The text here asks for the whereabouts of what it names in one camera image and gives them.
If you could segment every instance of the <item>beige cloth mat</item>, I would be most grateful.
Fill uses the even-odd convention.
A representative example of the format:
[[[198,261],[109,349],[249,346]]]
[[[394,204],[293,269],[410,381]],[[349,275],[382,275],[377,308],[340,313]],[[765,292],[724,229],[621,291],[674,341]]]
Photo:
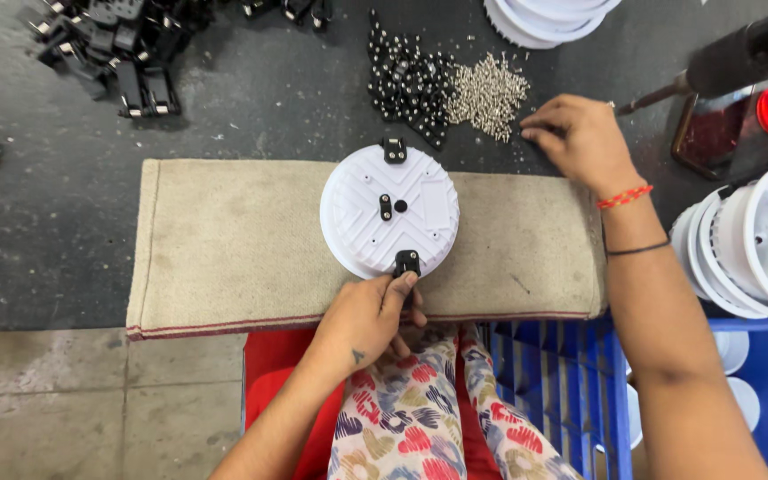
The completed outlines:
[[[130,338],[314,326],[357,280],[319,198],[335,163],[145,160]],[[564,179],[450,172],[452,252],[418,284],[431,320],[590,319],[606,307],[594,198]]]

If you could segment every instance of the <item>right hand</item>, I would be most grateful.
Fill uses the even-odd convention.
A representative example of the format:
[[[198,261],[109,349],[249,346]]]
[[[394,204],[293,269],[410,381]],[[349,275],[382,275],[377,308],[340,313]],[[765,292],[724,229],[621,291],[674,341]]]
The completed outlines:
[[[605,200],[648,184],[636,172],[612,107],[560,95],[520,121],[520,136],[538,144],[571,180]]]
[[[344,285],[319,323],[304,357],[329,369],[325,377],[340,382],[378,360],[388,348],[401,358],[411,355],[399,334],[399,321],[404,300],[417,279],[416,273],[405,272],[395,279],[384,275]],[[418,327],[428,321],[421,306],[422,296],[414,289],[410,315]]]

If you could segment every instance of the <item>tattoo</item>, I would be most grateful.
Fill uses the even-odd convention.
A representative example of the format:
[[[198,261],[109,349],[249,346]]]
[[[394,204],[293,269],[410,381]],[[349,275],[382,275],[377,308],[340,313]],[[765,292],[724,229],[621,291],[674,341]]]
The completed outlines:
[[[354,355],[354,365],[357,365],[358,363],[360,363],[360,360],[363,360],[364,357],[366,356],[366,354],[364,354],[363,352],[358,352],[354,348],[352,348],[352,355]]]

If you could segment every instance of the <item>red thread bracelet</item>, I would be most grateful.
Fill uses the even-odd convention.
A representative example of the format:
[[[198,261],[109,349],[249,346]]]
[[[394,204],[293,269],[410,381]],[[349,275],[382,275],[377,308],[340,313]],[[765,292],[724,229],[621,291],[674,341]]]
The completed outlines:
[[[601,200],[600,202],[597,202],[597,207],[598,208],[618,207],[619,205],[624,205],[625,203],[632,202],[633,200],[636,200],[638,197],[652,190],[654,190],[654,185],[637,187],[637,188],[625,191],[624,193],[619,193],[618,195],[613,196],[609,200]]]

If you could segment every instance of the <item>pile of black clips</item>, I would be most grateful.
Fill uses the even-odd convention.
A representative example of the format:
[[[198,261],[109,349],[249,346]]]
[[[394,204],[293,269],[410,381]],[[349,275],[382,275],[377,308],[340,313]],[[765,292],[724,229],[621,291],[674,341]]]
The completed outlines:
[[[37,60],[66,68],[92,99],[116,79],[125,118],[179,115],[167,66],[212,21],[211,0],[44,0],[18,17],[43,47]]]
[[[455,56],[424,54],[420,36],[384,30],[378,13],[369,10],[369,42],[372,61],[367,85],[372,105],[387,122],[403,121],[433,148],[446,143],[446,104],[455,98],[452,70]]]
[[[324,32],[333,15],[331,0],[240,0],[245,17],[252,19],[280,7],[289,21],[303,25],[304,17],[310,14],[315,32]]]

